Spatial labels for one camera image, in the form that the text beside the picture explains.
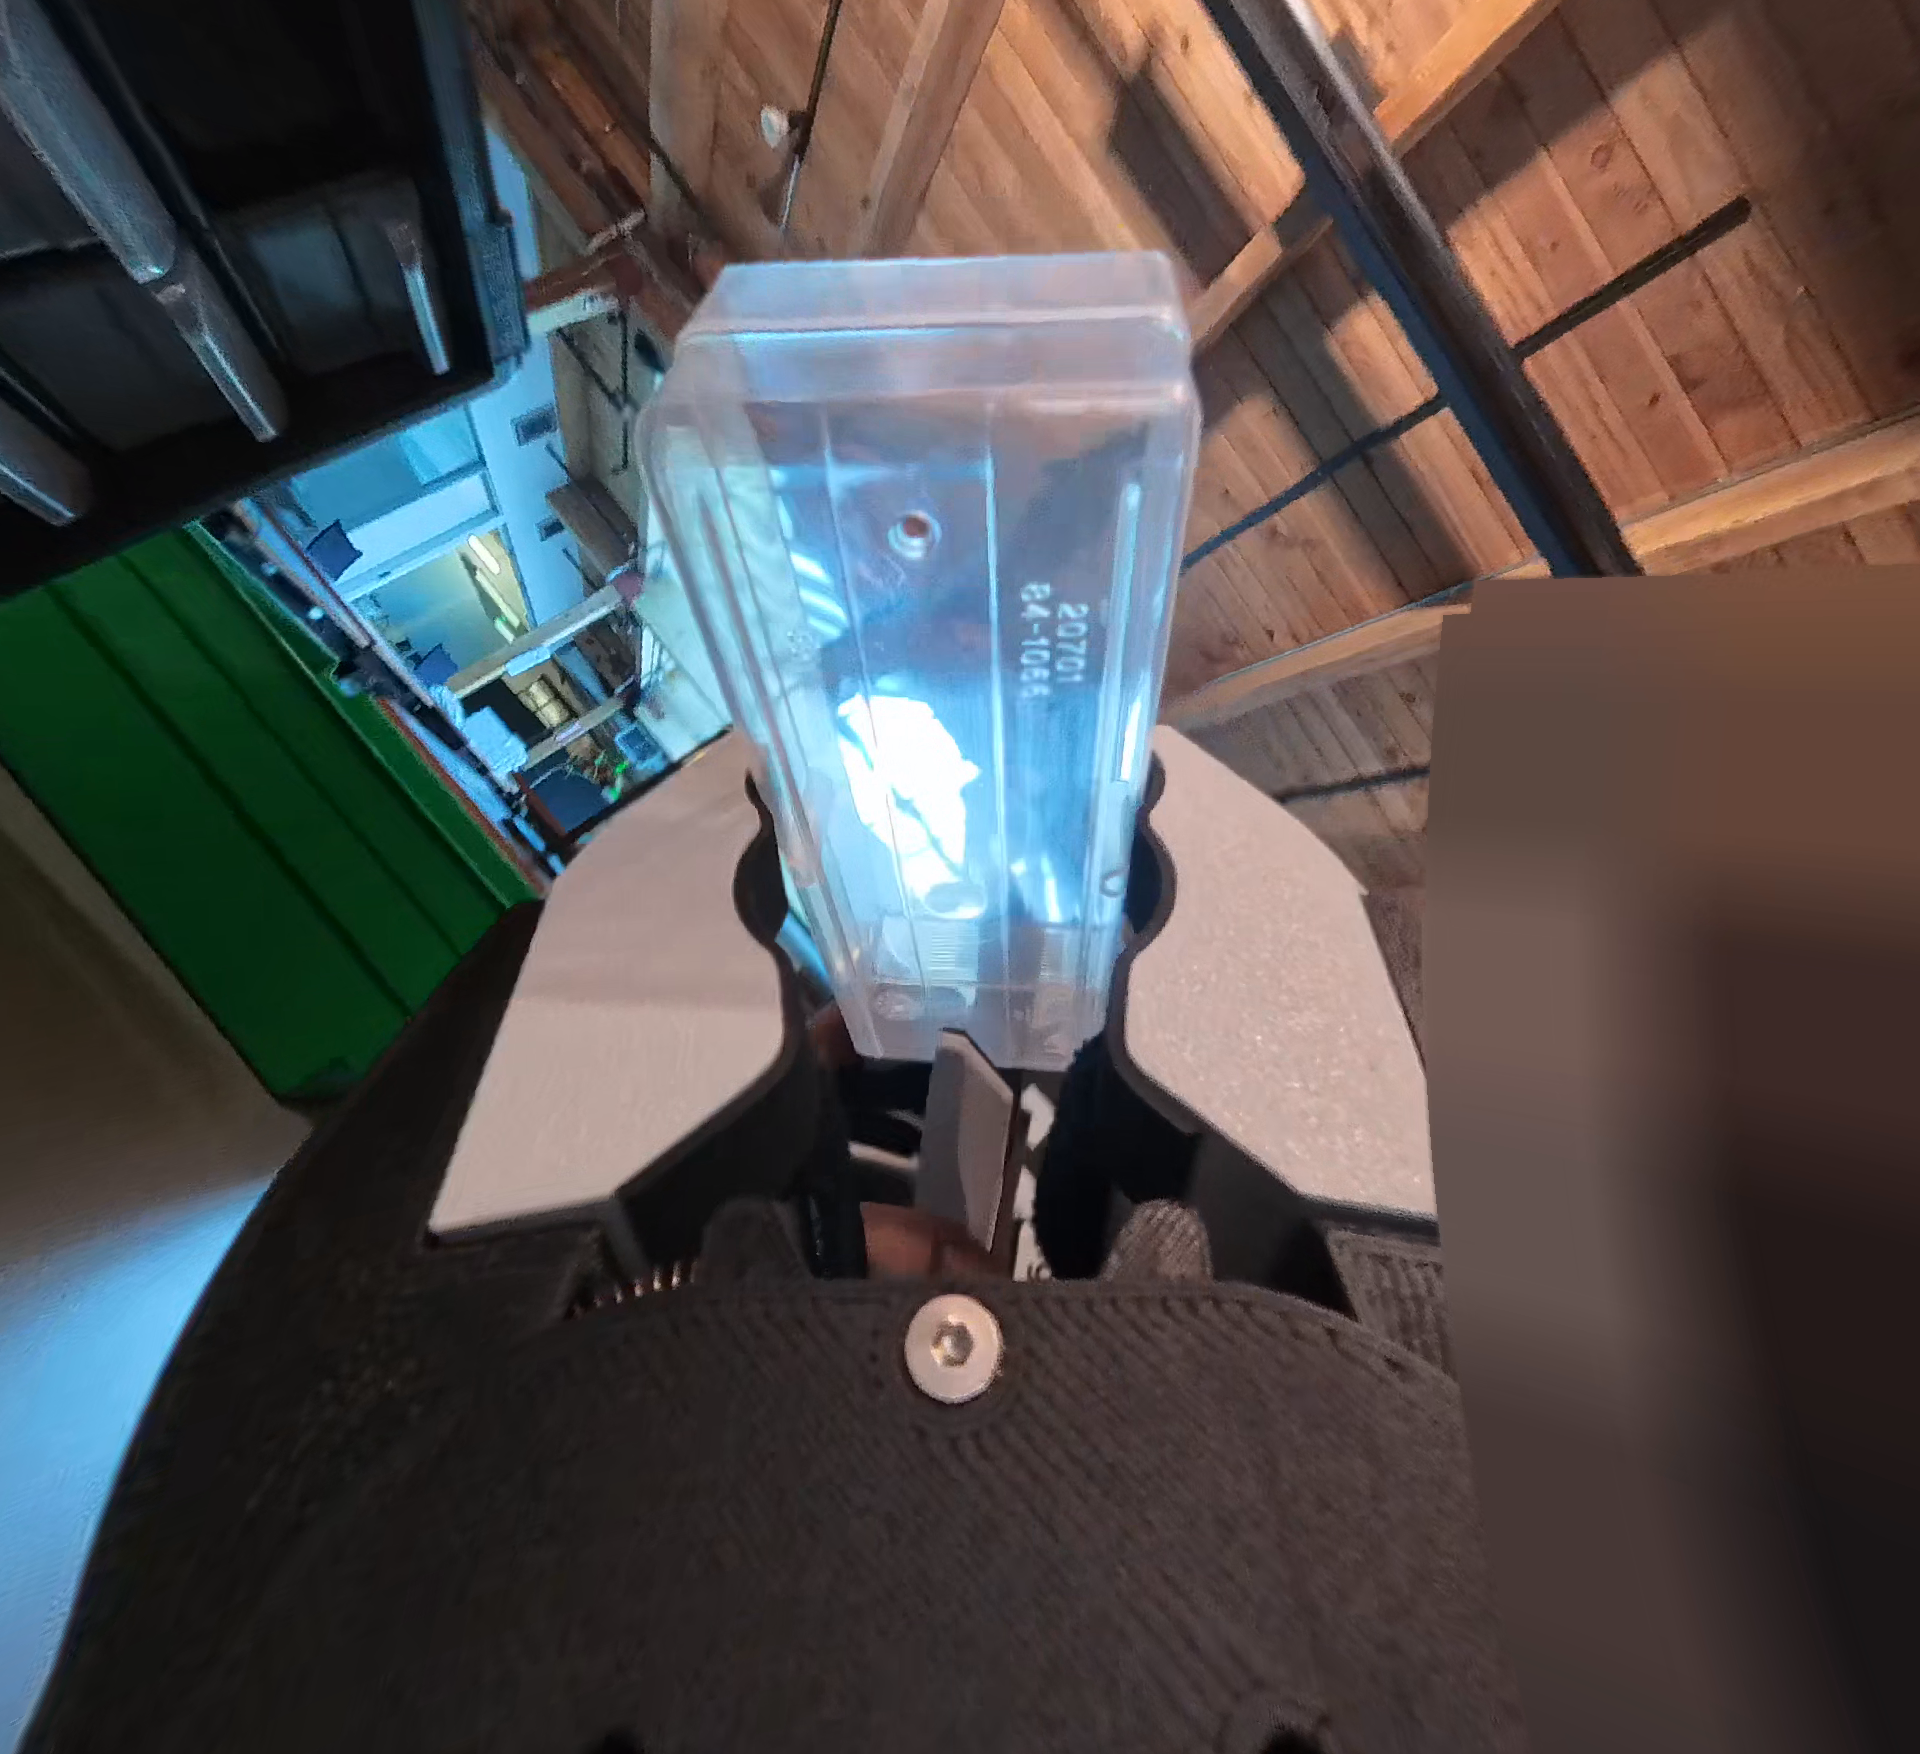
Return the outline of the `black drawer cabinet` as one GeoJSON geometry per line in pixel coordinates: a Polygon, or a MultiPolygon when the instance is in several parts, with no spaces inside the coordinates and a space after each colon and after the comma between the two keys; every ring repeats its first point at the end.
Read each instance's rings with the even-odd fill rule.
{"type": "Polygon", "coordinates": [[[4,540],[4,599],[324,467],[485,392],[527,346],[463,0],[40,0],[168,198],[191,222],[299,178],[394,165],[420,183],[455,316],[458,380],[414,416],[128,539],[4,540]]]}

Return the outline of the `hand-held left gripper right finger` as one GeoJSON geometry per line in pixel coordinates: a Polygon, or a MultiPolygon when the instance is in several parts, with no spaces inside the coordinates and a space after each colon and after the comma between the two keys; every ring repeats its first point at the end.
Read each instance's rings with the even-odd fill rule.
{"type": "Polygon", "coordinates": [[[1111,987],[1119,1073],[1310,1201],[1437,1219],[1429,1076],[1366,890],[1170,726],[1139,840],[1158,906],[1111,987]]]}

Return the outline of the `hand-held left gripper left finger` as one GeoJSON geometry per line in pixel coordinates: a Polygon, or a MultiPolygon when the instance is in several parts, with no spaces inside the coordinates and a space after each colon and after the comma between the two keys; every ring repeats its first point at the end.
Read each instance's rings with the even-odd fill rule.
{"type": "Polygon", "coordinates": [[[427,1214],[442,1242],[584,1219],[694,1246],[813,1142],[772,823],[745,763],[686,763],[558,879],[427,1214]]]}

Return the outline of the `clear plastic drawer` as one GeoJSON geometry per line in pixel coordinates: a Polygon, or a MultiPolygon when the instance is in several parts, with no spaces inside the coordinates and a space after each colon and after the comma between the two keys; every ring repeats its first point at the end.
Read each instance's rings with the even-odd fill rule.
{"type": "Polygon", "coordinates": [[[1170,258],[734,264],[640,453],[860,1053],[1104,1027],[1203,434],[1170,258]]]}

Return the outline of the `rows of clear drawers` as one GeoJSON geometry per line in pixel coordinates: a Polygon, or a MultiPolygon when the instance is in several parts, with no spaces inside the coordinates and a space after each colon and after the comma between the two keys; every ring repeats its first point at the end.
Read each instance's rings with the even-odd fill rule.
{"type": "Polygon", "coordinates": [[[458,335],[420,183],[191,222],[40,0],[4,0],[4,540],[128,539],[427,407],[458,335]]]}

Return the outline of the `green plastic bin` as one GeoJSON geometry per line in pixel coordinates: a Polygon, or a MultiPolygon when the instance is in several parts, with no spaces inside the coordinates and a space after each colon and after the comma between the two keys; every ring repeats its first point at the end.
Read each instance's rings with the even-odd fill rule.
{"type": "Polygon", "coordinates": [[[536,888],[202,526],[4,602],[2,754],[279,1099],[360,1082],[536,888]]]}

